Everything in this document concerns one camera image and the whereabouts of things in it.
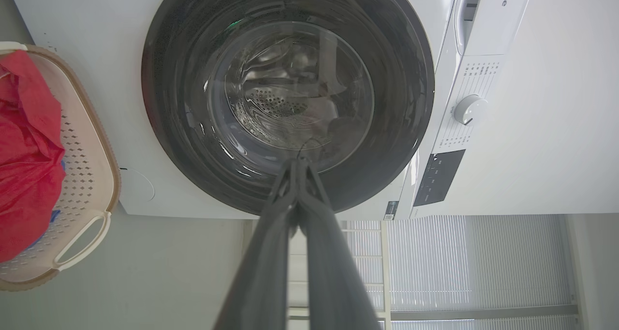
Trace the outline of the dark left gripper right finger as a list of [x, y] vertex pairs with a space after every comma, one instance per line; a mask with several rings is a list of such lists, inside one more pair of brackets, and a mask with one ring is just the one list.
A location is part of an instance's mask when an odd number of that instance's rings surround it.
[[298, 158], [295, 164], [297, 217], [307, 238], [309, 327], [378, 330], [376, 312], [323, 183], [307, 158]]

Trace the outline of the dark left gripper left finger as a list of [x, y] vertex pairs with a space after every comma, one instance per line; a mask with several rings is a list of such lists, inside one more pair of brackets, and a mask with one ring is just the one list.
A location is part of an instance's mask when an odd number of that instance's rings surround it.
[[257, 227], [215, 322], [215, 330], [284, 330], [288, 246], [297, 226], [298, 162], [276, 177]]

